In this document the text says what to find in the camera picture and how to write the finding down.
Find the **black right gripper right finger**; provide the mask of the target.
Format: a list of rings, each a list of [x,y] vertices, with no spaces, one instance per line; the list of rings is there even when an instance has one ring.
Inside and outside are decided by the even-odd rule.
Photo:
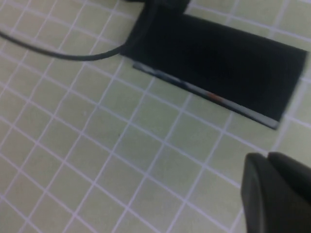
[[[264,172],[262,233],[311,231],[311,168],[279,152],[267,157]]]

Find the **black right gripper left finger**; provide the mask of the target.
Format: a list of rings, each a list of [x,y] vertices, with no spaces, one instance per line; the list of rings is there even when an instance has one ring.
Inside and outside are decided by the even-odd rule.
[[[249,153],[245,157],[241,185],[241,198],[248,233],[267,233],[267,196],[260,177],[265,157]]]

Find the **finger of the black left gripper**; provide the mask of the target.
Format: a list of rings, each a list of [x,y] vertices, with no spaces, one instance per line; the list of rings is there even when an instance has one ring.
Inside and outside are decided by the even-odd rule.
[[[176,11],[178,13],[185,12],[190,0],[146,0],[146,4],[155,3],[166,9]]]

